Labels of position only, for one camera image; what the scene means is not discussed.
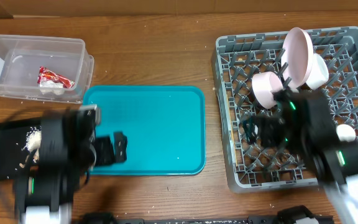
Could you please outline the pink bowl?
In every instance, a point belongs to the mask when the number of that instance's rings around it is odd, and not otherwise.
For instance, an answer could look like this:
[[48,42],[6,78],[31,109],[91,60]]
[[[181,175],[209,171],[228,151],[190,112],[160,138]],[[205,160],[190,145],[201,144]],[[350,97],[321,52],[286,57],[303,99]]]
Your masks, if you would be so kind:
[[252,77],[251,85],[255,99],[266,109],[270,109],[277,104],[273,94],[283,90],[280,78],[273,72],[255,74]]

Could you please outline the peanut shells pile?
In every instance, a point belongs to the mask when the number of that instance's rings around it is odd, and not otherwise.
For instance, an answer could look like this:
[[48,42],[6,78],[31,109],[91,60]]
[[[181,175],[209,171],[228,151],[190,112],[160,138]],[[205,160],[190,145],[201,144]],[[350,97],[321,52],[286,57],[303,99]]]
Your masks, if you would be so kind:
[[25,136],[24,146],[21,149],[21,151],[25,152],[27,155],[25,157],[25,161],[19,163],[20,168],[23,169],[25,167],[25,163],[29,160],[29,157],[31,157],[32,162],[34,164],[38,163],[41,140],[42,140],[41,127],[31,126],[30,131],[28,131]]

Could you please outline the white cup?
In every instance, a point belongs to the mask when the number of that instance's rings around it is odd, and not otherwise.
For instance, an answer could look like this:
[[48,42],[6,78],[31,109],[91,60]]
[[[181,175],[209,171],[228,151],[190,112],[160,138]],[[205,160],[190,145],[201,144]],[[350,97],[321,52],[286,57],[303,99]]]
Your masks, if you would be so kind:
[[338,125],[336,127],[336,133],[340,141],[352,142],[356,140],[356,132],[348,124]]

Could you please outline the white bowl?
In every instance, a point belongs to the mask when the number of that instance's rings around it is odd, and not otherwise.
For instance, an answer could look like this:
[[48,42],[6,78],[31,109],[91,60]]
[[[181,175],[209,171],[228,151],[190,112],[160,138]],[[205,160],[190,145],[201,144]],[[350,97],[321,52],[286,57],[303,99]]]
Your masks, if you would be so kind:
[[324,85],[328,79],[329,70],[324,59],[319,54],[314,53],[311,72],[306,81],[307,86],[312,90],[316,90]]

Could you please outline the pink plate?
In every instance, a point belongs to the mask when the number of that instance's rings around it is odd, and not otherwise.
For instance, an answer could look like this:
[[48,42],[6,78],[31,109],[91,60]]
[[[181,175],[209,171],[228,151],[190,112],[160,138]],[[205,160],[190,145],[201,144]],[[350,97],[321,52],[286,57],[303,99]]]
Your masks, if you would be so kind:
[[283,77],[285,80],[291,78],[290,88],[298,88],[306,83],[311,73],[314,54],[311,37],[305,30],[294,27],[286,35],[282,49],[285,51],[281,64],[288,64]]

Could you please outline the white tissue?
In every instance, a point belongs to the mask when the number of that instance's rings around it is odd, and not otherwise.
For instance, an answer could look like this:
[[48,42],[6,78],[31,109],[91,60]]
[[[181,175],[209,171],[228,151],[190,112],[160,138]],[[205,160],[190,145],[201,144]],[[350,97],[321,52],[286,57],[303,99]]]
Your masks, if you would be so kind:
[[43,95],[48,93],[53,93],[54,95],[62,95],[64,94],[64,86],[62,83],[55,83],[55,82],[43,82],[39,85],[41,87],[40,91]]

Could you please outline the red foil wrapper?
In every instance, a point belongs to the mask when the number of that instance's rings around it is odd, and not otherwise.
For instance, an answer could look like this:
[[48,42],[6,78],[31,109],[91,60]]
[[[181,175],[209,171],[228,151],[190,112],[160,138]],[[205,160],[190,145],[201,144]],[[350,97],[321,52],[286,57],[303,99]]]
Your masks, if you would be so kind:
[[42,84],[46,83],[47,81],[52,81],[54,83],[60,83],[63,85],[64,88],[72,88],[75,84],[74,81],[59,75],[46,67],[40,67],[39,69],[39,76],[37,83]]

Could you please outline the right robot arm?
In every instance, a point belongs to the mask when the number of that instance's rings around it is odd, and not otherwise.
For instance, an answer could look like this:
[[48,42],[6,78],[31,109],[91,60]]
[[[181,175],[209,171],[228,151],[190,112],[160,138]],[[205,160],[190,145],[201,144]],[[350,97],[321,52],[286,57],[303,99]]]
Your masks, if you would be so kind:
[[358,141],[340,138],[328,99],[320,91],[273,94],[276,116],[247,118],[242,127],[248,144],[285,148],[299,155],[324,188],[343,223],[358,223]]

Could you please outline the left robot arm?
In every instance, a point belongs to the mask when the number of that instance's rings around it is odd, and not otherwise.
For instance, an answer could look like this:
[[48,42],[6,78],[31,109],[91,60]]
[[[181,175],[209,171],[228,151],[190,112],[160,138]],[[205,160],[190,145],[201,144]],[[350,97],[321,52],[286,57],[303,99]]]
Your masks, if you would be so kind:
[[49,111],[40,118],[41,140],[14,181],[19,223],[71,223],[74,194],[94,167],[123,163],[127,137],[121,131],[96,137],[100,109],[86,106]]

